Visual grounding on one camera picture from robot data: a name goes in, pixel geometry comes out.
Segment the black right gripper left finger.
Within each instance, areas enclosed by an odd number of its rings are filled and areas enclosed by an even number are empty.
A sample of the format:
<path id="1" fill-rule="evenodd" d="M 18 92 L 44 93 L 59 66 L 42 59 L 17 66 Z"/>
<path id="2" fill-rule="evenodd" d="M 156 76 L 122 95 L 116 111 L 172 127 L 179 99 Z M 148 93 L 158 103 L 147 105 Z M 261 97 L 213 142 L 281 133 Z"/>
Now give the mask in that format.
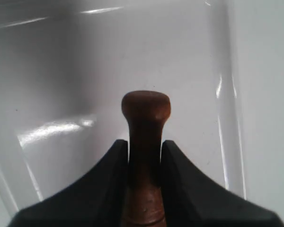
<path id="1" fill-rule="evenodd" d="M 128 143 L 116 140 L 82 178 L 19 211 L 10 227 L 119 227 L 127 179 Z"/>

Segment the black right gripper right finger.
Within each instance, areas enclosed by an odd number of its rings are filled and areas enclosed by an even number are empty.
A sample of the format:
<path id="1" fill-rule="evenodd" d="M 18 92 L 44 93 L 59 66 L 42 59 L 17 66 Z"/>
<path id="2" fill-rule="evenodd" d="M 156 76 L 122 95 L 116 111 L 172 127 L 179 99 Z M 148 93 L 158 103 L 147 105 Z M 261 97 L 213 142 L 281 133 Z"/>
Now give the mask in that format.
<path id="1" fill-rule="evenodd" d="M 166 140 L 161 153 L 161 189 L 169 227 L 283 227 L 274 212 L 221 187 Z"/>

